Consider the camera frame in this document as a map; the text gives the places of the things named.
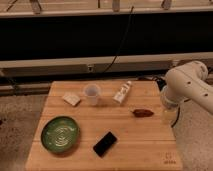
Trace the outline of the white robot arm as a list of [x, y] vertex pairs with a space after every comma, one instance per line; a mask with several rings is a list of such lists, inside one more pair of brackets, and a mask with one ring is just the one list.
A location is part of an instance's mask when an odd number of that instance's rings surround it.
[[174, 115], [168, 120], [174, 127], [180, 116], [180, 104], [190, 99], [213, 115], [213, 86], [207, 84], [207, 66], [200, 61], [191, 61], [176, 66], [165, 74], [166, 85], [160, 92], [164, 115]]

